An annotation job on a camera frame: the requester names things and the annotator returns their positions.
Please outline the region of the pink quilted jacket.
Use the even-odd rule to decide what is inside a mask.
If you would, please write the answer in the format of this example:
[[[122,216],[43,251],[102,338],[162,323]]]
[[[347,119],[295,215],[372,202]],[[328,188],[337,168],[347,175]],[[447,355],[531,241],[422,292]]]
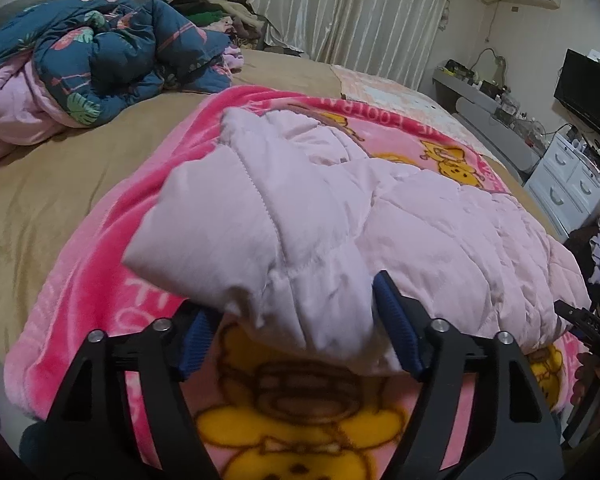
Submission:
[[[401,369],[380,271],[434,318],[506,330],[524,352],[565,333],[556,301],[591,303],[573,254],[514,196],[367,156],[292,110],[224,110],[216,147],[170,172],[122,260],[257,341],[361,375]]]

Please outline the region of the pile of folded clothes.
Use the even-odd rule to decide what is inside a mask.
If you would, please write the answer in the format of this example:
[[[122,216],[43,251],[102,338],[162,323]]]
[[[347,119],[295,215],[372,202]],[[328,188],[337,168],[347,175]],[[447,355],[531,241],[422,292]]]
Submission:
[[[171,0],[170,5],[196,26],[222,32],[235,47],[302,56],[303,53],[274,38],[273,23],[257,14],[247,0]]]

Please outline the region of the white drawer chest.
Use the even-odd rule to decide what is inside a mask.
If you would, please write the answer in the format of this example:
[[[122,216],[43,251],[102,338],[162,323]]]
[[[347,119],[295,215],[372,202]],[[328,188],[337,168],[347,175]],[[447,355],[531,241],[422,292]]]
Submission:
[[[600,170],[559,133],[524,185],[564,242],[600,216]]]

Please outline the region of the grey vanity desk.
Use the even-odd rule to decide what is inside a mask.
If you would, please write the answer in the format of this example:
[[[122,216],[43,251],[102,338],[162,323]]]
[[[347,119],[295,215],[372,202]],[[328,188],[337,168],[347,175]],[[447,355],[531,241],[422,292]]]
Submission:
[[[525,184],[540,156],[522,137],[498,120],[498,103],[442,68],[432,73],[436,101],[465,126],[490,153],[517,179]]]

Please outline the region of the tan bed sheet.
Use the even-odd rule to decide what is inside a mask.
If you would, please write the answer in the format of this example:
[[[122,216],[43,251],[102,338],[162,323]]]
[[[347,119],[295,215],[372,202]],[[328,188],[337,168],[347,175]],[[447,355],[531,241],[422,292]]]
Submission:
[[[67,130],[0,161],[0,361],[67,240],[204,98],[163,93],[95,130]]]

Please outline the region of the peach white patterned blanket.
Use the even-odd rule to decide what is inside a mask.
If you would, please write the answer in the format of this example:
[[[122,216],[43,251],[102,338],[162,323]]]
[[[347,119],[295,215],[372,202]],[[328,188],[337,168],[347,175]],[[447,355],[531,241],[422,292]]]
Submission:
[[[350,101],[363,102],[395,112],[434,128],[477,153],[495,159],[495,155],[457,118],[426,94],[378,76],[330,66],[340,81],[341,94]]]

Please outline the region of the cream striped curtain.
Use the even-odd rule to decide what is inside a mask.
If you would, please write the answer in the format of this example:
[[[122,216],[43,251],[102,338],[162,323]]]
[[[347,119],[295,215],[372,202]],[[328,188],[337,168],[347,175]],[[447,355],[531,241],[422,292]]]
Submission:
[[[249,0],[265,41],[417,88],[448,0]]]

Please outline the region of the blue flamingo comforter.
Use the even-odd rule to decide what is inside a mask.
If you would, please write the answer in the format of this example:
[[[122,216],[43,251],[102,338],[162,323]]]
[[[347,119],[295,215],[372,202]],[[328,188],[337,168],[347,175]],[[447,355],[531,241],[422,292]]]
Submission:
[[[0,28],[0,158],[111,122],[164,90],[215,93],[244,65],[229,36],[162,0],[52,0]]]

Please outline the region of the black wall television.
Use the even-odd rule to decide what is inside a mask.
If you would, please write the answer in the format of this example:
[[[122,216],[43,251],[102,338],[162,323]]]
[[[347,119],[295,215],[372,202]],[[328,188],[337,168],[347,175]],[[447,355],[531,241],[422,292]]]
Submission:
[[[600,135],[600,62],[568,49],[554,98]]]

